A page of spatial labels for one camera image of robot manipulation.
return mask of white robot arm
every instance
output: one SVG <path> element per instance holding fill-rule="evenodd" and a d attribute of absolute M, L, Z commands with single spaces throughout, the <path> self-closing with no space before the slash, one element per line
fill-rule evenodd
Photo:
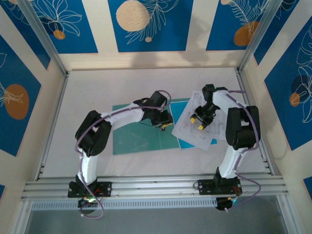
<path fill-rule="evenodd" d="M 101 113 L 100 117 L 111 116 L 111 117 L 108 117 L 105 121 L 110 123 L 110 125 L 112 126 L 111 131 L 113 131 L 127 124 L 140 122 L 142 120 L 144 116 L 144 111 L 142 109 L 133 109 L 135 107 L 138 107 L 138 105 L 131 103 L 129 106 L 125 108 L 112 111 L 112 112 L 108 112 L 108 113 Z M 114 115 L 114 113 L 120 112 L 121 110 L 127 110 L 127 111 L 121 112 L 118 115 Z M 96 169 L 97 169 L 98 155 L 87 156 L 87 153 L 83 151 L 81 148 L 79 148 L 79 151 L 83 154 L 82 174 L 87 185 L 89 185 L 97 179 Z M 80 173 L 78 173 L 78 178 L 82 180 Z"/>
<path fill-rule="evenodd" d="M 259 111 L 256 106 L 246 106 L 232 96 L 225 87 L 216 88 L 212 84 L 202 89 L 206 104 L 195 109 L 191 122 L 200 121 L 200 130 L 212 123 L 216 110 L 227 115 L 226 141 L 228 149 L 222 164 L 217 168 L 212 180 L 199 180 L 200 195 L 237 194 L 240 187 L 236 169 L 248 150 L 260 139 Z"/>
<path fill-rule="evenodd" d="M 90 191 L 95 196 L 110 194 L 106 182 L 97 182 L 96 168 L 98 155 L 105 149 L 111 131 L 145 119 L 149 119 L 152 126 L 162 131 L 173 123 L 171 114 L 165 110 L 169 105 L 168 100 L 161 92 L 155 91 L 150 98 L 136 100 L 116 111 L 101 114 L 97 111 L 89 112 L 75 135 L 80 165 L 76 181 L 69 184 L 68 197 L 82 197 L 82 200 L 87 201 Z"/>

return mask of cable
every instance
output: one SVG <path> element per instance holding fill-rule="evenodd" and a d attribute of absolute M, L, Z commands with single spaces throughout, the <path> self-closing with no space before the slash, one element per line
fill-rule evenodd
<path fill-rule="evenodd" d="M 246 152 L 248 152 L 248 151 L 256 150 L 256 149 L 259 148 L 259 135 L 258 135 L 258 131 L 257 131 L 256 125 L 255 125 L 255 122 L 254 122 L 254 120 L 253 120 L 253 117 L 251 116 L 251 114 L 249 113 L 249 111 L 247 110 L 247 108 L 246 108 L 244 105 L 240 104 L 234 97 L 232 97 L 231 95 L 229 95 L 230 93 L 241 93 L 241 94 L 242 94 L 242 93 L 245 93 L 245 91 L 241 91 L 241 90 L 239 90 L 239 91 L 229 90 L 228 93 L 226 94 L 226 96 L 227 96 L 229 99 L 231 99 L 233 102 L 235 102 L 237 105 L 239 105 L 241 108 L 243 108 L 243 110 L 246 112 L 246 114 L 247 114 L 247 116 L 248 116 L 248 118 L 249 118 L 249 120 L 250 120 L 250 122 L 251 122 L 251 124 L 252 124 L 252 126 L 253 126 L 253 131 L 254 131 L 255 140 L 256 140 L 256 145 L 255 145 L 255 147 L 250 148 L 250 149 L 245 149 L 245 150 L 243 150 L 243 151 L 239 154 L 239 157 L 238 157 L 238 159 L 237 159 L 237 162 L 236 162 L 236 164 L 235 164 L 235 166 L 234 166 L 234 173 L 235 173 L 238 177 L 240 177 L 240 178 L 242 178 L 242 179 L 245 179 L 245 180 L 247 180 L 247 181 L 249 181 L 249 182 L 252 182 L 252 183 L 258 185 L 258 190 L 257 190 L 253 195 L 251 195 L 249 198 L 247 198 L 246 200 L 242 201 L 241 203 L 238 203 L 236 206 L 233 206 L 233 207 L 231 207 L 231 208 L 229 208 L 229 209 L 225 209 L 226 212 L 228 212 L 229 210 L 232 210 L 232 209 L 234 209 L 234 208 L 236 208 L 236 207 L 238 207 L 238 206 L 240 206 L 240 205 L 242 205 L 242 204 L 245 204 L 246 202 L 250 201 L 252 198 L 254 198 L 255 196 L 257 196 L 257 194 L 261 191 L 261 185 L 260 185 L 258 182 L 254 181 L 254 180 L 252 180 L 252 179 L 248 179 L 248 178 L 246 178 L 246 177 L 240 175 L 240 174 L 236 171 L 237 168 L 238 168 L 239 162 L 240 162 L 240 160 L 241 160 L 241 158 L 242 158 L 242 154 L 244 154 L 244 153 L 246 153 Z"/>
<path fill-rule="evenodd" d="M 77 143 L 75 145 L 75 150 L 80 154 L 80 157 L 79 157 L 79 174 L 80 174 L 80 177 L 81 177 L 81 182 L 82 184 L 84 185 L 84 187 L 86 188 L 86 190 L 90 193 L 91 196 L 93 196 L 95 198 L 95 200 L 97 201 L 97 203 L 101 206 L 101 214 L 99 216 L 90 216 L 90 215 L 87 215 L 87 214 L 83 214 L 81 213 L 81 216 L 82 217 L 86 217 L 86 218 L 91 218 L 91 219 L 98 219 L 98 218 L 102 218 L 103 215 L 104 215 L 104 207 L 103 207 L 103 204 L 101 203 L 101 201 L 94 195 L 94 193 L 89 189 L 85 179 L 84 179 L 84 176 L 82 174 L 82 161 L 83 161 L 83 153 L 79 150 L 79 144 L 81 142 L 81 140 L 87 135 L 87 133 L 94 127 L 96 126 L 98 123 L 102 122 L 103 120 L 109 118 L 109 117 L 112 117 L 112 116 L 115 116 L 115 115 L 118 115 L 120 113 L 123 113 L 123 112 L 126 112 L 126 111 L 131 111 L 131 110 L 136 110 L 136 109 L 156 109 L 156 110 L 163 110 L 164 108 L 168 107 L 171 103 L 171 95 L 165 91 L 165 90 L 158 90 L 158 92 L 162 92 L 162 93 L 165 93 L 168 95 L 169 97 L 169 101 L 168 103 L 166 103 L 164 106 L 162 107 L 154 107 L 154 106 L 137 106 L 137 107 L 132 107 L 132 108 L 129 108 L 129 109 L 122 109 L 122 110 L 119 110 L 119 111 L 116 111 L 114 113 L 112 113 L 111 115 L 106 115 L 100 119 L 98 119 L 97 121 L 95 121 L 93 124 L 91 124 L 87 129 L 86 131 L 84 131 L 84 133 L 79 137 L 79 139 L 77 140 Z"/>

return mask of orange circle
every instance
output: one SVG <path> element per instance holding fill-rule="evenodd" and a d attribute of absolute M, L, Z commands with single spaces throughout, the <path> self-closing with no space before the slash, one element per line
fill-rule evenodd
<path fill-rule="evenodd" d="M 246 46 L 250 42 L 250 34 L 253 35 L 259 22 L 252 21 L 237 30 L 234 36 L 234 43 L 237 46 Z"/>
<path fill-rule="evenodd" d="M 145 41 L 146 41 L 146 42 L 151 42 L 151 41 L 152 41 L 152 38 L 151 38 L 151 37 L 147 37 L 147 38 L 145 39 Z"/>
<path fill-rule="evenodd" d="M 293 107 L 296 107 L 297 105 L 299 105 L 300 103 L 300 96 L 298 93 L 293 93 L 291 94 L 290 98 L 289 98 L 289 102 L 291 103 L 291 105 Z"/>
<path fill-rule="evenodd" d="M 12 95 L 18 98 L 19 101 L 12 99 Z M 29 109 L 29 97 L 26 89 L 20 84 L 11 84 L 6 88 L 4 96 L 8 99 L 5 102 L 7 113 L 14 119 L 22 120 L 26 117 Z"/>
<path fill-rule="evenodd" d="M 63 32 L 60 31 L 60 30 L 55 30 L 55 31 L 53 32 L 53 35 L 55 36 L 56 39 L 59 39 L 59 40 L 65 39 L 65 33 L 63 33 Z"/>

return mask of black mount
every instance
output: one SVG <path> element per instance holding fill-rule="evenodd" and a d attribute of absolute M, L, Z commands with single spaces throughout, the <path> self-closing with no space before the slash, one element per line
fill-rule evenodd
<path fill-rule="evenodd" d="M 237 177 L 222 178 L 219 168 L 217 168 L 213 179 L 200 179 L 198 181 L 199 195 L 239 195 L 235 188 L 241 190 L 240 180 Z"/>
<path fill-rule="evenodd" d="M 255 123 L 259 140 L 261 139 L 259 110 L 256 106 L 247 106 L 246 109 Z M 247 113 L 242 108 L 229 108 L 225 131 L 226 141 L 235 150 L 252 148 L 256 143 L 255 132 Z"/>
<path fill-rule="evenodd" d="M 110 197 L 112 191 L 112 183 L 111 182 L 98 182 L 98 180 L 94 181 L 92 184 L 88 185 L 89 189 L 94 193 L 96 197 Z M 70 198 L 82 198 L 89 197 L 90 193 L 84 187 L 81 180 L 76 176 L 75 182 L 69 183 L 69 189 L 67 197 Z"/>
<path fill-rule="evenodd" d="M 199 195 L 230 195 L 231 198 L 240 196 L 243 191 L 241 189 L 240 180 L 237 177 L 226 179 L 222 178 L 217 168 L 213 179 L 198 180 Z M 232 207 L 232 199 L 227 197 L 217 197 L 217 209 L 223 211 L 225 208 Z"/>
<path fill-rule="evenodd" d="M 201 122 L 202 130 L 212 123 L 215 117 L 215 111 L 220 107 L 213 104 L 213 94 L 216 91 L 227 90 L 225 87 L 216 88 L 213 84 L 206 84 L 202 88 L 204 99 L 207 102 L 204 106 L 198 106 L 191 119 L 198 119 Z"/>
<path fill-rule="evenodd" d="M 97 111 L 90 111 L 76 132 L 75 138 L 78 140 L 81 135 L 100 118 L 100 113 Z M 95 125 L 95 127 L 98 128 L 97 131 L 94 131 L 93 129 L 88 131 L 79 144 L 79 147 L 86 152 L 87 157 L 96 156 L 105 149 L 112 129 L 111 123 L 105 120 Z"/>
<path fill-rule="evenodd" d="M 167 98 L 159 91 L 155 91 L 150 98 L 136 100 L 133 103 L 138 106 L 161 107 L 167 104 Z M 165 131 L 165 127 L 173 123 L 173 118 L 167 110 L 147 109 L 143 108 L 144 116 L 142 120 L 149 119 L 154 127 L 161 128 Z"/>

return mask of metal bracket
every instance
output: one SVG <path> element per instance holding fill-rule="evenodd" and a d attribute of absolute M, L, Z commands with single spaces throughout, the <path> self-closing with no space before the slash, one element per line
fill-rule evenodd
<path fill-rule="evenodd" d="M 93 182 L 92 184 L 88 185 L 89 189 L 94 193 L 96 197 L 110 197 L 112 192 L 112 183 L 108 181 L 103 182 Z M 85 198 L 89 196 L 90 193 L 86 190 L 84 185 L 77 180 L 76 182 L 69 183 L 68 189 L 68 198 Z"/>
<path fill-rule="evenodd" d="M 199 195 L 235 195 L 242 194 L 241 184 L 237 177 L 222 179 L 220 184 L 214 179 L 200 179 L 198 181 Z"/>

